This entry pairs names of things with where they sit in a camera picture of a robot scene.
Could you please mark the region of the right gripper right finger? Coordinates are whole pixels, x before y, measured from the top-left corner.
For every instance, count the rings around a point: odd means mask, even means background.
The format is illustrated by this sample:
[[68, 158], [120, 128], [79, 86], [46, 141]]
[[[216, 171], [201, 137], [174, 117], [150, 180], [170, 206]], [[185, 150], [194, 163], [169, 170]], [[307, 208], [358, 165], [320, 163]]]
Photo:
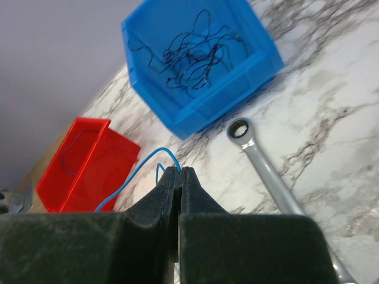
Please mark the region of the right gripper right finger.
[[181, 170], [182, 283], [338, 283], [316, 222], [301, 215], [230, 214]]

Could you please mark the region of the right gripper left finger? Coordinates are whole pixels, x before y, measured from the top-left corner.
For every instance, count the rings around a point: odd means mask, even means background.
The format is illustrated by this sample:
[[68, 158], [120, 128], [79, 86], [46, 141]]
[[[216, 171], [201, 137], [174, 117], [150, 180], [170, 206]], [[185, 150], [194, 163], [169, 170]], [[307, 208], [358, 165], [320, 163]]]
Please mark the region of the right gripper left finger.
[[1, 215], [2, 283], [172, 283], [179, 172], [124, 212]]

